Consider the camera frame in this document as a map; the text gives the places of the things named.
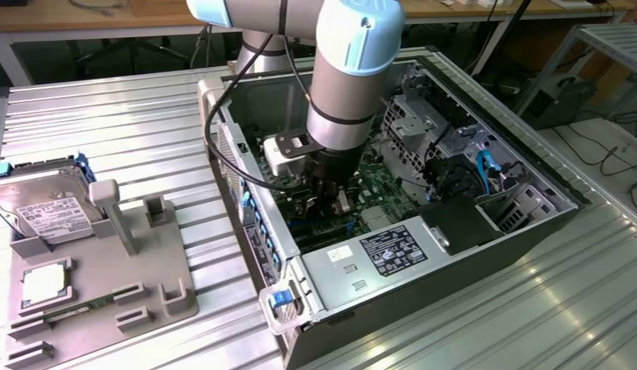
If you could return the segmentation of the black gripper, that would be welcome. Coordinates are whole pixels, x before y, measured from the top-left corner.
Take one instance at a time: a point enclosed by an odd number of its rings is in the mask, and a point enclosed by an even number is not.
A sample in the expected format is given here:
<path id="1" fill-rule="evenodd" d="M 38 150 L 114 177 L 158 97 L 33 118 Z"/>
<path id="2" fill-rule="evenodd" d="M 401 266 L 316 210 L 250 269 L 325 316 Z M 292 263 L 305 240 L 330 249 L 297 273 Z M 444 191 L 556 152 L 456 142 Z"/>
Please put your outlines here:
<path id="1" fill-rule="evenodd" d="M 333 191 L 346 185 L 360 162 L 362 146 L 350 150 L 317 150 L 308 154 L 308 184 L 313 191 Z"/>

